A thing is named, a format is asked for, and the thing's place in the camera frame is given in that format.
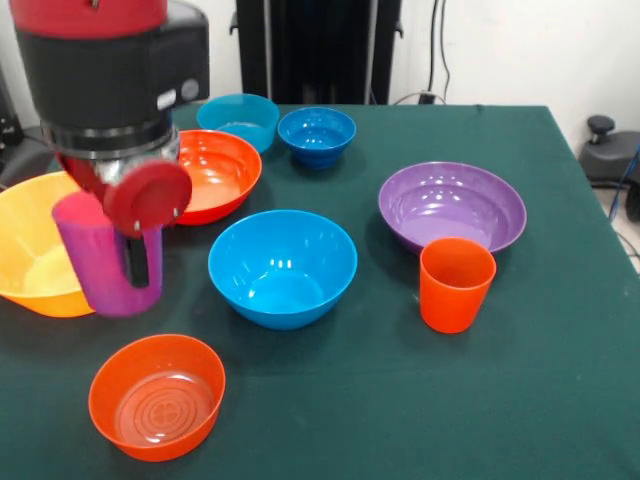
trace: plastic bowl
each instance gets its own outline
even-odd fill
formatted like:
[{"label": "plastic bowl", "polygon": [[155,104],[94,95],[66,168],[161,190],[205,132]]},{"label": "plastic bowl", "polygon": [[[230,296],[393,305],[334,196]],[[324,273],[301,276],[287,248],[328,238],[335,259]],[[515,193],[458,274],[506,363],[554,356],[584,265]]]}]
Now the plastic bowl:
[{"label": "plastic bowl", "polygon": [[378,205],[387,224],[415,254],[444,237],[466,238],[497,252],[515,242],[527,223],[524,202],[511,185],[463,163],[404,168],[384,183]]},{"label": "plastic bowl", "polygon": [[356,136],[356,124],[349,115],[332,108],[301,108],[284,116],[278,135],[296,160],[322,169],[338,161]]},{"label": "plastic bowl", "polygon": [[233,212],[262,174],[260,154],[235,135],[205,130],[180,132],[180,164],[191,177],[191,202],[181,225],[204,225]]},{"label": "plastic bowl", "polygon": [[0,295],[49,317],[93,312],[51,216],[58,200],[78,190],[57,172],[0,193]]},{"label": "plastic bowl", "polygon": [[351,237],[320,215],[271,210],[225,230],[209,253],[209,275],[230,305],[274,330],[308,325],[327,313],[353,280]]},{"label": "plastic bowl", "polygon": [[184,335],[156,335],[105,362],[89,390],[89,414],[127,455],[162,462],[190,452],[209,435],[224,389],[224,367],[208,345]]},{"label": "plastic bowl", "polygon": [[198,109],[198,125],[245,139],[262,153],[273,143],[280,110],[268,98],[249,93],[214,98]]}]

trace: red-orange bowl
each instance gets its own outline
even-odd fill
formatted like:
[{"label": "red-orange bowl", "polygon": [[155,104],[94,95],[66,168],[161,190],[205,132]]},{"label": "red-orange bowl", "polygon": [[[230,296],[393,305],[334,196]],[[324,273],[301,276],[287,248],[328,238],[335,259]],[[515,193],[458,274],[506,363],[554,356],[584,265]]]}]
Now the red-orange bowl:
[{"label": "red-orange bowl", "polygon": [[248,142],[209,130],[180,132],[180,164],[193,185],[180,225],[205,225],[226,217],[247,199],[262,174],[262,160]]},{"label": "red-orange bowl", "polygon": [[185,335],[155,335],[116,352],[89,390],[96,429],[127,455],[163,462],[196,448],[218,417],[222,361]]}]

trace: bowl rim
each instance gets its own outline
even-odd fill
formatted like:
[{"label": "bowl rim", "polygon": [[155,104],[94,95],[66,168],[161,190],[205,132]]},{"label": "bowl rim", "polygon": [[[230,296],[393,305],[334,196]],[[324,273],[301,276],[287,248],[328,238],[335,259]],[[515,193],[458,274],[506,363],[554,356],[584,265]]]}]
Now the bowl rim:
[{"label": "bowl rim", "polygon": [[293,115],[294,113],[299,113],[299,112],[305,112],[305,111],[309,111],[309,110],[320,110],[323,112],[332,112],[332,113],[336,113],[338,114],[338,116],[346,118],[348,120],[348,122],[351,124],[351,126],[353,127],[353,132],[351,132],[351,135],[344,140],[342,143],[339,143],[337,145],[332,145],[330,147],[326,147],[326,148],[317,148],[317,149],[313,149],[313,150],[309,150],[309,151],[313,151],[313,152],[322,152],[322,151],[330,151],[330,150],[337,150],[340,148],[344,148],[347,145],[349,145],[353,139],[356,136],[356,133],[358,133],[358,125],[356,124],[355,120],[353,118],[351,118],[350,115],[344,113],[341,110],[337,110],[335,108],[329,108],[329,107],[322,107],[322,106],[312,106],[312,107],[303,107],[303,108],[297,108],[295,110],[292,110],[291,112],[287,113],[284,117],[282,117],[280,119],[280,121],[278,122],[278,136],[280,137],[280,139],[287,144],[289,147],[293,147],[293,148],[297,148],[297,149],[301,149],[301,150],[308,150],[305,149],[304,147],[301,147],[299,145],[296,145],[295,143],[290,142],[283,134],[282,134],[282,124],[283,122],[290,117],[291,115]]},{"label": "bowl rim", "polygon": [[[220,367],[220,370],[222,372],[222,390],[220,392],[219,398],[216,399],[216,403],[215,403],[213,409],[211,410],[211,413],[209,413],[209,415],[207,415],[207,418],[205,418],[202,422],[200,422],[198,424],[198,426],[196,428],[194,428],[193,430],[191,430],[191,432],[189,432],[187,435],[183,435],[183,436],[178,437],[178,438],[176,438],[174,440],[171,440],[171,441],[169,441],[167,443],[161,443],[159,445],[133,445],[133,444],[118,440],[118,439],[112,437],[111,435],[108,435],[98,425],[98,422],[96,422],[96,420],[94,418],[93,409],[91,408],[91,399],[94,396],[93,392],[94,392],[96,380],[98,379],[98,377],[100,376],[102,371],[106,368],[107,364],[109,364],[116,356],[118,356],[119,354],[121,354],[125,350],[129,350],[129,349],[135,348],[135,347],[139,346],[142,343],[146,343],[146,342],[148,342],[150,340],[155,340],[157,338],[188,339],[189,341],[195,341],[197,343],[200,343],[203,347],[205,347],[207,350],[209,350],[209,352],[213,353],[214,360],[215,360],[216,363],[218,363],[218,365]],[[217,415],[218,411],[220,410],[220,405],[222,404],[222,399],[224,397],[226,389],[227,389],[227,373],[226,373],[226,371],[224,369],[224,363],[222,363],[222,359],[216,353],[216,351],[213,348],[211,348],[211,346],[209,346],[207,343],[203,342],[202,340],[200,340],[198,338],[195,338],[195,337],[192,337],[190,335],[184,335],[184,334],[180,334],[180,333],[160,333],[160,334],[156,334],[156,335],[149,335],[149,336],[146,336],[146,337],[139,338],[138,340],[135,340],[135,341],[133,341],[131,343],[126,344],[124,347],[118,349],[115,353],[113,353],[111,356],[109,356],[109,358],[107,358],[107,360],[105,360],[105,362],[100,366],[100,368],[98,369],[96,374],[93,376],[93,380],[91,380],[91,386],[89,387],[89,395],[87,396],[87,406],[89,408],[89,417],[91,417],[91,423],[93,423],[93,426],[96,428],[96,430],[98,430],[100,435],[102,435],[104,438],[109,440],[114,445],[116,445],[118,447],[121,447],[123,449],[136,449],[136,450],[149,451],[149,450],[166,448],[166,447],[170,447],[170,446],[176,445],[177,443],[181,442],[182,440],[184,440],[187,437],[190,437],[196,431],[200,430],[204,425],[209,423],[212,420],[212,418],[214,418]]]},{"label": "bowl rim", "polygon": [[[258,309],[251,308],[251,307],[248,307],[246,305],[240,304],[236,300],[231,299],[225,293],[225,291],[222,288],[220,288],[219,283],[214,278],[213,270],[211,268],[213,252],[214,252],[216,246],[219,245],[218,242],[220,242],[221,239],[224,238],[225,236],[230,235],[231,234],[230,232],[237,225],[240,225],[240,224],[245,223],[245,222],[250,222],[250,221],[252,221],[253,219],[255,219],[257,217],[268,216],[268,215],[291,214],[291,213],[293,213],[295,215],[306,216],[306,217],[314,217],[314,218],[316,218],[318,220],[321,220],[323,223],[329,223],[333,227],[335,227],[344,236],[344,238],[347,240],[347,244],[350,247],[349,248],[349,252],[351,253],[351,256],[353,257],[353,266],[351,268],[351,271],[349,272],[349,275],[347,276],[347,280],[338,289],[338,291],[335,294],[333,294],[331,297],[323,299],[322,301],[320,301],[319,303],[317,303],[317,304],[315,304],[315,305],[313,305],[311,307],[300,309],[300,310],[295,310],[295,311],[290,311],[290,312],[273,312],[273,311],[258,310]],[[297,314],[300,314],[300,313],[310,312],[310,311],[315,310],[317,308],[321,308],[321,307],[323,307],[325,305],[331,304],[332,302],[336,301],[337,299],[339,299],[344,294],[344,292],[347,290],[349,285],[351,285],[351,283],[353,282],[353,279],[355,278],[356,272],[358,270],[358,249],[356,248],[356,245],[355,245],[353,239],[351,238],[351,235],[349,235],[349,233],[344,228],[342,228],[340,225],[338,225],[333,220],[328,219],[327,217],[324,217],[324,216],[319,215],[319,214],[314,213],[314,212],[308,212],[306,210],[296,210],[296,209],[265,210],[263,212],[254,213],[253,215],[249,215],[247,217],[244,217],[244,218],[238,220],[237,222],[235,222],[232,225],[230,225],[229,227],[227,227],[220,235],[218,235],[218,238],[216,238],[215,242],[213,242],[213,245],[211,246],[211,249],[209,250],[209,255],[207,257],[207,269],[209,270],[209,278],[211,279],[211,282],[216,287],[218,292],[220,292],[220,294],[228,302],[233,303],[234,305],[238,305],[241,308],[246,308],[247,310],[251,310],[252,312],[256,312],[256,313],[260,313],[260,314],[264,314],[264,315],[297,315]]]},{"label": "bowl rim", "polygon": [[198,123],[198,126],[202,130],[215,131],[221,125],[224,125],[224,124],[218,125],[218,127],[215,127],[213,129],[211,127],[204,127],[202,125],[202,122],[200,121],[201,116],[204,115],[204,113],[201,113],[201,112],[206,111],[207,107],[224,104],[225,100],[229,100],[229,99],[234,98],[234,97],[235,98],[240,98],[240,97],[254,98],[254,99],[259,100],[260,102],[262,102],[265,105],[265,107],[268,108],[269,113],[273,117],[272,119],[270,119],[270,122],[269,122],[270,126],[269,127],[265,127],[265,126],[259,125],[260,128],[262,128],[264,130],[273,129],[275,127],[275,125],[278,123],[278,121],[280,119],[280,108],[270,98],[263,97],[262,95],[256,95],[255,93],[229,93],[227,95],[220,95],[219,97],[212,98],[211,100],[209,100],[207,102],[204,102],[203,104],[201,104],[198,107],[198,111],[196,112],[196,122]]},{"label": "bowl rim", "polygon": [[402,235],[402,233],[400,233],[400,231],[396,228],[395,223],[392,222],[391,219],[385,214],[385,209],[382,208],[382,193],[385,190],[385,188],[386,188],[388,183],[390,183],[394,178],[396,178],[398,175],[402,174],[406,170],[410,170],[410,169],[413,169],[413,168],[424,167],[426,165],[450,165],[450,166],[458,166],[458,167],[464,167],[465,169],[475,170],[478,173],[481,173],[483,175],[492,177],[495,180],[499,181],[509,191],[511,191],[511,193],[513,193],[515,198],[517,198],[518,205],[520,207],[522,207],[522,215],[523,215],[523,217],[522,217],[522,225],[520,225],[518,231],[515,233],[515,235],[513,235],[513,238],[511,238],[510,240],[508,240],[508,241],[506,241],[506,242],[504,242],[504,243],[502,243],[502,244],[500,244],[500,245],[498,245],[497,247],[494,247],[494,248],[487,247],[487,250],[489,250],[491,253],[499,252],[500,250],[504,250],[505,248],[510,247],[511,245],[513,245],[522,236],[522,233],[524,232],[524,230],[525,230],[525,228],[527,226],[527,221],[528,221],[527,206],[524,203],[524,200],[522,200],[522,197],[520,196],[518,191],[509,182],[507,182],[502,177],[496,175],[495,173],[490,172],[489,170],[485,170],[484,168],[477,167],[475,165],[470,165],[468,163],[446,162],[446,161],[414,163],[413,165],[408,165],[408,166],[406,166],[404,168],[401,168],[400,170],[397,170],[391,176],[389,176],[389,178],[387,178],[384,181],[384,183],[380,187],[380,190],[378,191],[378,210],[379,210],[380,214],[382,215],[382,218],[384,219],[385,223],[389,226],[389,228],[391,228],[391,230],[393,230],[393,232],[396,235],[401,237],[403,240],[411,243],[412,245],[415,245],[416,248],[420,249],[420,251],[422,251],[422,249],[426,246],[426,245],[417,244],[413,240],[411,240],[411,239],[405,237],[404,235]]},{"label": "bowl rim", "polygon": [[[48,181],[48,180],[51,180],[51,179],[57,178],[57,177],[67,178],[71,183],[73,183],[74,186],[77,187],[76,190],[73,190],[73,191],[67,193],[66,195],[71,195],[73,193],[76,193],[76,192],[80,191],[80,187],[78,187],[78,185],[75,183],[73,178],[67,172],[62,170],[62,171],[59,171],[59,172],[44,173],[42,175],[38,175],[38,176],[35,176],[35,177],[27,178],[27,179],[25,179],[25,180],[23,180],[21,182],[18,182],[15,185],[12,185],[9,188],[1,191],[0,192],[0,199],[2,198],[3,195],[7,194],[10,190],[13,190],[13,192],[15,192],[16,189],[25,188],[27,186],[27,184],[41,183],[41,182],[45,182],[45,181]],[[62,198],[64,198],[64,197],[61,197],[58,200],[56,200],[56,202],[54,202],[54,204],[51,206],[52,210],[56,206],[56,204],[60,200],[62,200]],[[51,221],[54,223],[54,226],[55,226],[55,221],[53,220],[53,217],[51,216],[51,212],[49,212],[49,217],[51,218]],[[62,238],[60,238],[59,245],[61,245],[65,249],[65,252],[66,252],[67,248],[65,247],[64,242],[62,241]],[[82,286],[80,284],[78,284],[77,288],[65,289],[65,290],[60,290],[58,292],[52,292],[52,293],[46,293],[46,294],[38,294],[38,295],[35,295],[33,293],[12,292],[12,291],[6,290],[4,288],[0,288],[0,296],[5,297],[5,298],[16,298],[16,299],[18,299],[18,298],[20,298],[20,299],[35,299],[35,298],[38,298],[38,299],[50,299],[50,298],[66,297],[68,295],[77,295],[78,293],[84,295],[84,291],[82,290]]]},{"label": "bowl rim", "polygon": [[[185,211],[181,215],[181,217],[184,217],[184,216],[189,217],[189,216],[194,215],[194,214],[202,214],[202,213],[206,213],[206,212],[209,212],[211,210],[214,210],[214,209],[224,208],[224,207],[226,207],[228,205],[231,205],[233,202],[237,202],[240,198],[243,198],[243,197],[249,195],[253,191],[253,189],[256,187],[258,182],[260,181],[260,178],[262,177],[262,171],[263,171],[262,157],[258,153],[258,150],[256,150],[256,148],[253,145],[251,145],[249,142],[247,142],[244,138],[240,138],[237,135],[233,135],[231,133],[221,132],[220,130],[201,130],[201,129],[181,130],[180,131],[180,138],[182,139],[182,135],[183,134],[192,135],[192,134],[200,134],[200,133],[204,133],[206,135],[211,135],[211,136],[216,136],[216,137],[226,137],[227,139],[232,140],[234,142],[244,143],[246,146],[248,146],[251,149],[251,154],[254,155],[258,159],[258,174],[255,176],[255,178],[251,179],[251,183],[250,183],[250,185],[248,187],[243,189],[238,195],[236,195],[233,199],[229,200],[228,202],[225,202],[222,205],[216,205],[215,207],[209,207],[209,208],[200,209],[200,210],[192,210],[190,212],[188,212],[185,209]],[[180,166],[182,166],[184,168],[184,166],[182,165],[182,161],[180,159],[180,156],[178,156],[178,165],[180,165]]]}]

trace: table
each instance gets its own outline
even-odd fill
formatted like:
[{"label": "table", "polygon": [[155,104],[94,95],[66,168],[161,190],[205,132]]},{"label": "table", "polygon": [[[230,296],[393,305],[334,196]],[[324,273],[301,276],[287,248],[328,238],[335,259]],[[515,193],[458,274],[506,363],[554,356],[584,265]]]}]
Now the table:
[{"label": "table", "polygon": [[[292,163],[276,141],[246,205],[165,231],[165,292],[133,319],[39,317],[0,302],[0,477],[18,479],[618,479],[640,475],[640,296],[580,166],[542,107],[340,107],[358,134],[335,169]],[[290,108],[283,108],[283,113]],[[195,128],[195,107],[175,113]],[[377,213],[399,168],[487,168],[529,223],[498,256],[472,329],[421,321],[418,263]],[[355,281],[293,332],[234,314],[211,285],[216,236],[260,210],[325,215],[353,237]],[[100,365],[145,335],[194,335],[220,354],[227,393],[211,436],[164,464],[132,460],[87,412]]]}]

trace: light blue bowl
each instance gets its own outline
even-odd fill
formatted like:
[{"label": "light blue bowl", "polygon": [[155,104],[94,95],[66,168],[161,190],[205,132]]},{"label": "light blue bowl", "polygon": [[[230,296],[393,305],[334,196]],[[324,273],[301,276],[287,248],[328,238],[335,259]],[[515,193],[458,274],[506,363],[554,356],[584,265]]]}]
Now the light blue bowl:
[{"label": "light blue bowl", "polygon": [[333,108],[301,108],[284,116],[278,135],[303,165],[328,168],[356,136],[356,123]]},{"label": "light blue bowl", "polygon": [[273,143],[280,110],[268,98],[249,93],[214,98],[198,109],[198,125],[245,139],[260,153]]},{"label": "light blue bowl", "polygon": [[347,232],[299,210],[243,218],[222,232],[209,252],[209,275],[229,304],[274,330],[304,327],[327,313],[357,265]]}]

